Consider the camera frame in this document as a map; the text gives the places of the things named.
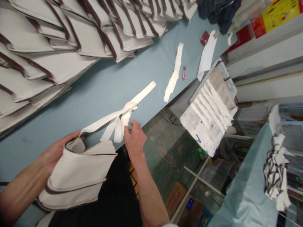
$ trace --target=blue cloth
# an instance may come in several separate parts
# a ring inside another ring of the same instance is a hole
[[[272,149],[271,140],[272,133],[266,123],[253,142],[209,227],[276,226],[276,202],[264,193],[263,168],[267,152]]]

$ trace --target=left hand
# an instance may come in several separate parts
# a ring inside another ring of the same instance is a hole
[[[53,143],[46,151],[44,151],[35,162],[37,162],[40,166],[43,166],[47,173],[51,175],[53,172],[58,160],[62,156],[63,153],[63,145],[70,140],[79,136],[81,130],[68,134],[57,142]]]

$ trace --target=stack of tote bags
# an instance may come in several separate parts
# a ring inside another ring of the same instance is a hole
[[[196,9],[193,0],[0,0],[0,138],[99,59],[135,57]]]

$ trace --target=hand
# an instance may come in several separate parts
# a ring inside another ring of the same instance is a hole
[[[138,122],[130,121],[130,124],[132,124],[130,127],[132,134],[129,133],[127,126],[124,127],[125,146],[128,151],[129,158],[136,168],[137,163],[140,163],[142,160],[145,161],[143,145],[147,137]]]
[[[45,168],[46,172],[51,175],[58,160],[63,153],[63,145],[70,140],[79,136],[81,130],[68,134],[57,142],[53,143],[46,151],[44,151],[35,161],[40,166]]]

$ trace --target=blue table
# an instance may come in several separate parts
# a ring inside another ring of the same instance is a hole
[[[171,23],[169,31],[161,39],[155,39],[155,44],[140,49],[136,58],[125,59],[119,64],[111,59],[100,60],[72,84],[71,91],[0,142],[0,181],[11,181],[52,143],[68,133],[122,109],[154,80],[157,86],[131,116],[131,120],[145,125],[167,105],[163,101],[164,91],[174,69],[179,43],[184,43],[181,69],[186,66],[187,77],[183,81],[180,70],[170,101],[196,78],[203,50],[200,39],[205,30],[214,29],[219,30],[218,25],[200,19],[196,12],[189,24],[184,20]],[[227,50],[227,38],[227,35],[219,35],[213,61]],[[88,147],[99,142],[104,130],[105,127],[89,135],[86,139]],[[115,144],[116,149],[122,144],[124,142]]]

